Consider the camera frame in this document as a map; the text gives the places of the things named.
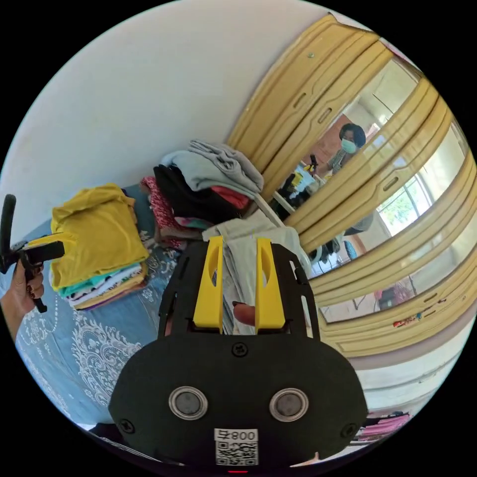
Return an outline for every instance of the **stack of clothes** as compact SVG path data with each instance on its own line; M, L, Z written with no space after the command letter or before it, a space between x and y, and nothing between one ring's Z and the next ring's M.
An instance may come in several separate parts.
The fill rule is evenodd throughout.
M50 283L76 310L92 310L146 285L146 259L135 200L115 184L84 189L52 212L53 234L68 234Z
M215 224L240 218L263 189L263 177L241 152L193 140L162 158L141 187L156 218L156 242L184 250Z

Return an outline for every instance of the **qr code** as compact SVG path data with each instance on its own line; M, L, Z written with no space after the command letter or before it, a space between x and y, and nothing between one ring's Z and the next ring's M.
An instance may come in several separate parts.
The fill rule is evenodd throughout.
M257 466L258 442L217 442L216 463L221 466Z

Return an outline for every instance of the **blue bedspread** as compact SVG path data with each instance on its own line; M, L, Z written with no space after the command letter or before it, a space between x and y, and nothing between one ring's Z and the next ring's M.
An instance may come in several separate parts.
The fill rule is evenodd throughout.
M77 312L44 280L44 303L23 320L16 347L40 388L57 408L76 424L112 423L107 406L126 361L157 338L159 305L172 275L178 253L154 243L154 216L139 187L126 189L137 199L138 229L151 255L149 283L104 307ZM50 223L34 230L26 240L50 234ZM45 263L48 277L50 263ZM0 275L1 295L9 288L13 267Z

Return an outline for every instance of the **wardrobe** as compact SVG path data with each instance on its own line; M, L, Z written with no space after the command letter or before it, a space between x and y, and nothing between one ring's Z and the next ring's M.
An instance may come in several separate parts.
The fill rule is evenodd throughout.
M428 173L432 168L425 166L437 156L451 161L446 141L458 134L458 125L444 99L421 71L397 57L374 32L344 25L329 14L283 52L228 138L263 174L265 186L257 203L266 210L303 157L390 63L415 84L349 165L285 221L298 231L305 252L379 210L418 172ZM448 175L425 213L357 259L310 281L324 342L348 358L388 353L442 332L473 305L476 176L474 157L464 144L454 175ZM329 322L323 316L325 307L386 291L406 277L422 276L423 270L432 275L446 253L460 257L453 269L446 268L436 283L425 282L412 298L353 319Z

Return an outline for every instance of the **finger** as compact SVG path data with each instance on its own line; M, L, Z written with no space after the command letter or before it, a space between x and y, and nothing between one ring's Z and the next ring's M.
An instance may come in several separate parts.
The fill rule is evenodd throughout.
M40 265L38 268L35 268L35 270L33 270L33 275L39 275L44 269L44 266L43 265Z
M21 260L16 264L13 280L17 286L24 286L25 284L25 267L21 263Z
M32 280L27 283L27 286L31 288L31 291L34 292L38 290L43 285L43 273L40 273Z
M167 317L167 321L165 322L164 336L169 336L171 330L172 330L172 317Z
M38 299L38 298L41 298L44 293L45 293L45 287L41 285L40 288L37 288L36 290L33 290L31 292L31 296L32 298Z
M255 326L255 307L238 303L234 306L234 316L242 324Z

